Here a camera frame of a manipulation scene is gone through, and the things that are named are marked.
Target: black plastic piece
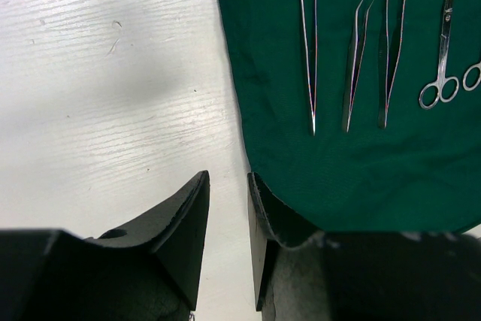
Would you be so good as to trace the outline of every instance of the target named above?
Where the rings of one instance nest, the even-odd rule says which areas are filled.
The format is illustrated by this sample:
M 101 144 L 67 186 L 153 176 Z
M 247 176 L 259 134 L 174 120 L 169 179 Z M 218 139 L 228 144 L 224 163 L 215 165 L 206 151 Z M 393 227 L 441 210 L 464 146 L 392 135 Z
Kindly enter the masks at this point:
M 0 232 L 0 319 L 187 321 L 195 309 L 209 174 L 99 239 Z
M 477 239 L 323 232 L 258 174 L 247 179 L 256 309 L 264 321 L 481 319 Z

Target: surgical scissors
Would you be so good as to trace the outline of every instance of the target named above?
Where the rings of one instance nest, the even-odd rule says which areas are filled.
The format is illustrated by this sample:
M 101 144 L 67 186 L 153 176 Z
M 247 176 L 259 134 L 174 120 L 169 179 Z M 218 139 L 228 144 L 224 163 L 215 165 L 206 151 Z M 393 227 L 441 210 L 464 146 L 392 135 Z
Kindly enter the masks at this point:
M 468 86 L 466 83 L 467 76 L 474 69 L 477 69 L 479 72 L 478 79 L 475 84 L 473 84 L 472 86 Z M 481 62 L 476 63 L 475 65 L 472 65 L 471 67 L 469 67 L 468 70 L 466 70 L 466 73 L 464 73 L 464 77 L 463 77 L 463 88 L 466 89 L 468 92 L 470 92 L 471 90 L 474 90 L 477 86 L 479 86 L 479 83 L 481 83 Z
M 457 77 L 446 78 L 446 65 L 448 61 L 448 50 L 449 50 L 449 37 L 451 35 L 451 16 L 452 16 L 452 3 L 453 0 L 445 0 L 443 9 L 443 25 L 441 27 L 441 37 L 440 37 L 440 47 L 439 47 L 439 60 L 437 63 L 437 79 L 427 84 L 419 94 L 419 105 L 422 109 L 431 109 L 436 103 L 441 100 L 443 103 L 452 101 L 459 90 L 459 79 Z M 455 82 L 455 89 L 452 94 L 444 98 L 443 88 L 445 85 L 453 80 Z M 429 88 L 434 87 L 436 89 L 436 98 L 430 104 L 426 104 L 423 101 L 423 96 Z

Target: white table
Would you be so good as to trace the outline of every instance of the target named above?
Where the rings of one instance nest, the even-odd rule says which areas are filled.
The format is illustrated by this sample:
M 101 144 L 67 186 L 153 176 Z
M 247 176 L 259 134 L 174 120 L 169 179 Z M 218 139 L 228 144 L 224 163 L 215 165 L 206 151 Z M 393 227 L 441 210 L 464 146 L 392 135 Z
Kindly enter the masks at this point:
M 260 320 L 216 0 L 0 0 L 0 70 L 2 228 L 98 237 L 207 169 L 196 319 Z

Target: straight forceps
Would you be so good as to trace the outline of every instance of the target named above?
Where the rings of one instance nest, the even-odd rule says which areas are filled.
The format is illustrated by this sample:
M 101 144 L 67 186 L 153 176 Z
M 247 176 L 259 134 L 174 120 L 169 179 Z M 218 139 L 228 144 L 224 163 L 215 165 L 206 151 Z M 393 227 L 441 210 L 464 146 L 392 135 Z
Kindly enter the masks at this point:
M 347 63 L 346 73 L 346 89 L 344 91 L 344 105 L 343 105 L 343 129 L 345 132 L 349 131 L 351 123 L 352 106 L 354 105 L 355 88 L 358 85 L 359 72 L 361 70 L 362 56 L 364 54 L 364 47 L 366 45 L 366 31 L 368 30 L 369 10 L 371 9 L 374 0 L 369 5 L 364 15 L 364 22 L 359 28 L 358 18 L 359 9 L 364 0 L 361 0 L 354 13 L 354 26 L 352 29 L 351 44 L 349 46 L 349 58 Z
M 446 65 L 448 62 L 448 50 L 449 50 L 449 37 L 451 35 L 451 15 L 452 15 L 452 3 L 453 0 L 445 0 L 443 9 L 443 25 L 441 27 L 441 40 L 439 48 L 439 61 L 437 64 L 437 79 L 427 84 L 419 95 L 419 105 L 422 109 L 431 109 L 436 103 L 441 100 L 443 103 L 452 101 L 459 90 L 459 79 L 457 77 L 446 78 Z M 450 80 L 455 82 L 455 89 L 448 98 L 443 96 L 443 88 Z M 432 103 L 426 104 L 423 101 L 423 96 L 429 88 L 434 87 L 436 90 L 436 98 Z
M 309 91 L 310 121 L 312 135 L 316 135 L 316 102 L 317 102 L 317 0 L 314 0 L 314 74 L 311 77 L 309 44 L 307 43 L 306 11 L 304 0 L 301 0 L 302 30 L 306 53 L 307 90 Z
M 379 127 L 384 129 L 388 123 L 389 100 L 391 99 L 392 86 L 396 78 L 399 59 L 401 57 L 401 45 L 403 41 L 404 30 L 404 10 L 406 8 L 406 0 L 402 0 L 401 12 L 398 16 L 398 23 L 390 41 L 389 39 L 389 0 L 386 0 L 384 9 L 383 30 L 380 36 L 380 109 L 379 109 Z

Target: green cloth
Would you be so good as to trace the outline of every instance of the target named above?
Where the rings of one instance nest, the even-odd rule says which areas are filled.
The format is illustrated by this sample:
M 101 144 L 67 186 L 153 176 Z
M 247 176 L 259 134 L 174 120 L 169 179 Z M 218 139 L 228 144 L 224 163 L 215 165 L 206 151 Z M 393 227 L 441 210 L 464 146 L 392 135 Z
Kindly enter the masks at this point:
M 312 7 L 313 0 L 305 0 Z M 444 0 L 407 0 L 386 130 L 377 128 L 382 0 L 371 9 L 349 134 L 347 52 L 360 0 L 318 0 L 316 137 L 309 133 L 299 0 L 219 0 L 253 171 L 329 231 L 458 231 L 481 222 L 481 86 L 420 108 L 437 75 Z M 390 0 L 389 26 L 399 0 Z M 481 0 L 455 0 L 447 76 L 481 57 Z

